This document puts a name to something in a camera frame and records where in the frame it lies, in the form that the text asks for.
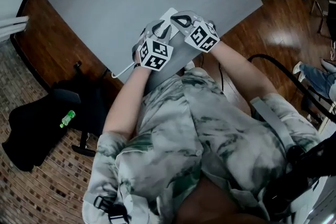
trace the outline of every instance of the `patterned rug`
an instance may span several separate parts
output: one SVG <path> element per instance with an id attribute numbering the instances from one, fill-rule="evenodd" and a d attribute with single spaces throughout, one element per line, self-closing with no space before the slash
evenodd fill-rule
<path id="1" fill-rule="evenodd" d="M 46 95 L 28 71 L 13 45 L 0 43 L 0 143 L 11 128 L 10 112 Z M 32 172 L 14 167 L 0 146 L 0 223 L 83 223 L 82 197 L 88 185 L 93 158 L 75 153 L 80 132 L 67 135 Z M 97 139 L 90 136 L 88 148 L 95 150 Z"/>

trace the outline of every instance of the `wooden floor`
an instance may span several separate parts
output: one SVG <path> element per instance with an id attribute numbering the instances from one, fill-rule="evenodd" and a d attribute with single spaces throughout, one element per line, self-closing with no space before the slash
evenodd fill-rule
<path id="1" fill-rule="evenodd" d="M 299 61 L 319 66 L 319 58 L 330 58 L 331 40 L 317 34 L 320 18 L 310 16 L 313 0 L 263 0 L 263 6 L 226 33 L 222 40 L 243 56 L 268 54 L 291 70 Z M 81 42 L 47 0 L 28 0 L 22 15 L 30 16 L 27 29 L 17 40 L 29 62 L 48 84 L 74 75 L 72 66 L 80 60 L 82 70 L 93 79 L 105 66 Z M 204 68 L 220 83 L 218 63 L 204 57 Z M 300 108 L 300 93 L 275 66 L 256 59 L 254 64 L 274 83 L 280 94 Z M 230 79 L 224 78 L 224 93 L 229 101 L 248 112 L 246 103 Z M 112 102 L 122 84 L 106 76 L 106 90 Z"/>

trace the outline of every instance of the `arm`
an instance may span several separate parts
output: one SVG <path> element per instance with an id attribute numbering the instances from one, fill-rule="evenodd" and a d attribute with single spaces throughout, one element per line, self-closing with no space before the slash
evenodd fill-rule
<path id="1" fill-rule="evenodd" d="M 258 68 L 225 43 L 220 41 L 210 52 L 247 102 L 268 93 L 277 93 L 273 84 Z"/>
<path id="2" fill-rule="evenodd" d="M 103 133 L 111 131 L 123 135 L 127 140 L 131 138 L 150 73 L 150 69 L 143 67 L 133 70 L 110 108 Z"/>

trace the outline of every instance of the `tie-dye shirt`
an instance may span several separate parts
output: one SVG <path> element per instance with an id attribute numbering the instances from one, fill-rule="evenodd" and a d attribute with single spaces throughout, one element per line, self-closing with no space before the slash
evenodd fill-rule
<path id="1" fill-rule="evenodd" d="M 283 97 L 262 100 L 295 143 L 305 150 L 319 143 L 316 129 Z M 266 218 L 257 196 L 285 172 L 284 149 L 267 123 L 231 105 L 205 73 L 175 75 L 145 96 L 137 133 L 129 142 L 111 132 L 100 136 L 87 191 L 124 204 L 130 223 L 171 223 L 201 171 L 243 210 Z M 109 223 L 86 201 L 83 219 Z"/>

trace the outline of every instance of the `person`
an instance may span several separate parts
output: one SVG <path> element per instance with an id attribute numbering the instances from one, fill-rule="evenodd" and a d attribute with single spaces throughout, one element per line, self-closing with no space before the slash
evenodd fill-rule
<path id="1" fill-rule="evenodd" d="M 242 55 L 221 41 L 209 53 L 296 144 L 307 151 L 319 143 L 315 128 Z M 258 194 L 287 166 L 273 129 L 230 104 L 201 68 L 143 96 L 150 73 L 134 68 L 108 113 L 83 199 L 85 223 L 269 223 Z"/>
<path id="2" fill-rule="evenodd" d="M 300 73 L 299 81 L 307 79 L 314 90 L 323 97 L 336 101 L 336 67 L 320 59 L 322 66 L 327 72 L 323 72 L 316 67 L 312 67 L 303 62 L 298 62 L 293 68 L 293 74 Z"/>

